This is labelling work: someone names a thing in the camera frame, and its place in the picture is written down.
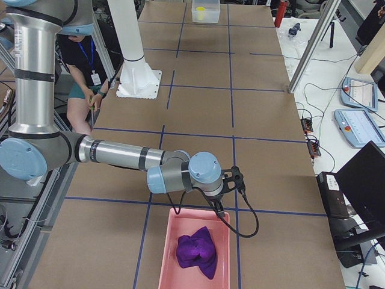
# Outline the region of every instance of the red bottle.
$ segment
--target red bottle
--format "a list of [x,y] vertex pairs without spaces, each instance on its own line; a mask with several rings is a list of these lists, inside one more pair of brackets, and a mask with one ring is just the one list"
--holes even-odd
[[282,18],[285,15],[286,7],[288,6],[288,2],[285,0],[281,0],[279,2],[278,12],[276,15],[276,20],[274,21],[274,25],[279,28],[281,26]]

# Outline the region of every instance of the plastic container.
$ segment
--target plastic container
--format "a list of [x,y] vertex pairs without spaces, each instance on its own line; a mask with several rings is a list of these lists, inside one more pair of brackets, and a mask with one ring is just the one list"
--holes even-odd
[[[224,219],[229,222],[229,214]],[[193,235],[206,226],[217,250],[218,263],[213,280],[200,269],[181,268],[176,258],[178,238]],[[213,211],[182,209],[179,215],[170,210],[163,261],[158,289],[229,289],[230,288],[230,232]]]
[[220,0],[192,0],[192,21],[198,23],[218,23],[221,13]]

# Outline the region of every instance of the pink bin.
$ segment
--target pink bin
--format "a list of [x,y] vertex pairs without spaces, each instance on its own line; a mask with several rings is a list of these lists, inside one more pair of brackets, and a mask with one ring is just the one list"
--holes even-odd
[[[229,222],[229,214],[224,219]],[[209,280],[200,269],[181,268],[176,259],[178,238],[193,235],[206,226],[218,255],[218,264],[213,280]],[[176,215],[174,209],[168,215],[166,241],[164,245],[161,277],[158,289],[229,289],[230,288],[230,234],[228,227],[213,211],[182,209]]]

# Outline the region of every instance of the lanyard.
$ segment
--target lanyard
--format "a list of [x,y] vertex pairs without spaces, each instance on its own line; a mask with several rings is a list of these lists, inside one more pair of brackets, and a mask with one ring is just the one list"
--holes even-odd
[[92,73],[95,73],[95,67],[94,67],[94,40],[91,39],[91,61],[90,61],[90,59],[88,58],[87,53],[85,53],[82,44],[81,44],[80,42],[78,42],[78,45],[79,45],[81,51],[83,52],[84,56],[86,57],[86,59],[87,59],[87,61],[88,61],[88,64],[90,65],[90,67],[91,67],[91,69],[92,69]]

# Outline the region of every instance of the black monitor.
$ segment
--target black monitor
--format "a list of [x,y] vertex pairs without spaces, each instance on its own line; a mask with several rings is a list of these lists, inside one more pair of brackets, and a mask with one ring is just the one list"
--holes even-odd
[[385,154],[372,141],[367,143],[335,175],[344,193],[368,231],[335,240],[336,250],[377,239],[385,247]]

